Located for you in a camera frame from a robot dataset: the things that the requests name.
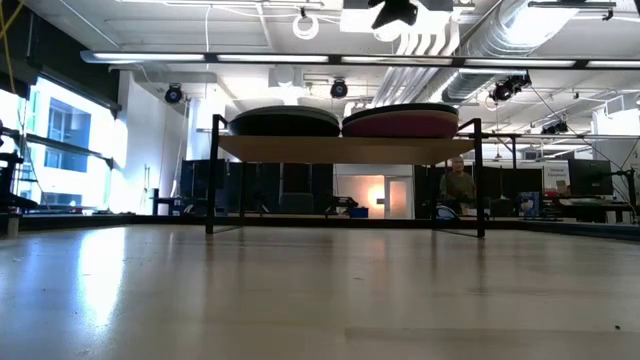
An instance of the shelf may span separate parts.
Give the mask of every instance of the shelf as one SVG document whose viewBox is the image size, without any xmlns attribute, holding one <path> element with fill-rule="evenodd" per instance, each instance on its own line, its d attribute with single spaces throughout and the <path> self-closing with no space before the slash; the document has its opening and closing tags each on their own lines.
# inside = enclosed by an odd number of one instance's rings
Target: shelf
<svg viewBox="0 0 640 360">
<path fill-rule="evenodd" d="M 434 165 L 473 150 L 473 140 L 220 136 L 244 162 Z"/>
</svg>

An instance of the ceiling light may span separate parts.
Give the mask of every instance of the ceiling light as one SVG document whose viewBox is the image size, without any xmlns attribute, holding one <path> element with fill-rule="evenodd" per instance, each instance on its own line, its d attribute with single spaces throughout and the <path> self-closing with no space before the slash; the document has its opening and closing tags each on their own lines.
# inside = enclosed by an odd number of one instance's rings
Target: ceiling light
<svg viewBox="0 0 640 360">
<path fill-rule="evenodd" d="M 116 0 L 124 3 L 147 3 L 147 4 L 163 4 L 167 6 L 255 6 L 260 4 L 264 7 L 295 7 L 304 6 L 310 9 L 320 9 L 324 7 L 324 4 L 319 1 L 260 1 L 260 0 Z"/>
<path fill-rule="evenodd" d="M 344 64 L 363 65 L 451 65 L 451 59 L 420 56 L 343 56 Z"/>
<path fill-rule="evenodd" d="M 640 61 L 623 61 L 623 60 L 592 60 L 589 61 L 587 67 L 604 67 L 604 68 L 640 68 Z"/>
<path fill-rule="evenodd" d="M 475 74 L 475 75 L 526 75 L 527 70 L 517 69 L 460 69 L 460 74 Z"/>
<path fill-rule="evenodd" d="M 98 60 L 117 62 L 144 62 L 144 61 L 204 61 L 203 54 L 169 54 L 169 53 L 92 53 Z"/>
<path fill-rule="evenodd" d="M 262 62 L 262 63 L 328 63 L 326 55 L 261 55 L 225 54 L 218 55 L 219 62 Z"/>
<path fill-rule="evenodd" d="M 467 59 L 468 66 L 518 66 L 518 67 L 558 67 L 569 68 L 575 65 L 575 60 L 545 60 L 545 59 Z"/>
</svg>

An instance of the blue box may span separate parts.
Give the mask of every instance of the blue box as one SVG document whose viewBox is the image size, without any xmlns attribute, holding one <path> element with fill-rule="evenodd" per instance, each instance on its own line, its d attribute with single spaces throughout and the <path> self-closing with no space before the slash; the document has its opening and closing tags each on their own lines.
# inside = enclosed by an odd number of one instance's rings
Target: blue box
<svg viewBox="0 0 640 360">
<path fill-rule="evenodd" d="M 369 208 L 353 208 L 349 210 L 349 216 L 352 219 L 368 219 Z"/>
<path fill-rule="evenodd" d="M 524 217 L 540 216 L 540 193 L 518 193 L 518 212 L 520 216 Z"/>
</svg>

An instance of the sign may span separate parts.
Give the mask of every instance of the sign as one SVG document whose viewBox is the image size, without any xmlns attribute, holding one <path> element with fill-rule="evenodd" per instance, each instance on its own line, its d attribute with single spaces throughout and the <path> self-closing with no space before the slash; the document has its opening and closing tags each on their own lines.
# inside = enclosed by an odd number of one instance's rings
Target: sign
<svg viewBox="0 0 640 360">
<path fill-rule="evenodd" d="M 542 168 L 544 190 L 545 191 L 561 191 L 566 189 L 558 188 L 570 185 L 569 182 L 569 166 L 568 165 L 545 165 Z"/>
</svg>

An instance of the glass window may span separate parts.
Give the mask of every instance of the glass window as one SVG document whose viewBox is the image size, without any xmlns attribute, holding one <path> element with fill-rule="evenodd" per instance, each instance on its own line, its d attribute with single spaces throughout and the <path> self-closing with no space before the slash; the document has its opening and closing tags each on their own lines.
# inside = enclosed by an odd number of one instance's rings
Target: glass window
<svg viewBox="0 0 640 360">
<path fill-rule="evenodd" d="M 111 111 L 50 81 L 31 87 L 27 132 L 108 155 L 112 152 Z"/>
<path fill-rule="evenodd" d="M 0 91 L 0 119 L 7 128 L 105 156 L 114 150 L 111 111 L 43 78 L 31 86 L 28 101 Z M 10 138 L 3 140 L 0 152 L 20 151 Z M 44 207 L 108 208 L 111 170 L 104 160 L 35 143 L 28 143 L 22 155 L 24 164 L 17 167 L 12 185 L 15 194 Z"/>
<path fill-rule="evenodd" d="M 82 204 L 82 195 L 79 194 L 59 194 L 44 193 L 42 194 L 41 204 L 49 204 L 55 206 L 80 206 Z"/>
<path fill-rule="evenodd" d="M 108 208 L 111 172 L 104 160 L 39 144 L 30 144 L 29 149 L 30 156 L 25 156 L 16 194 L 42 207 Z"/>
</svg>

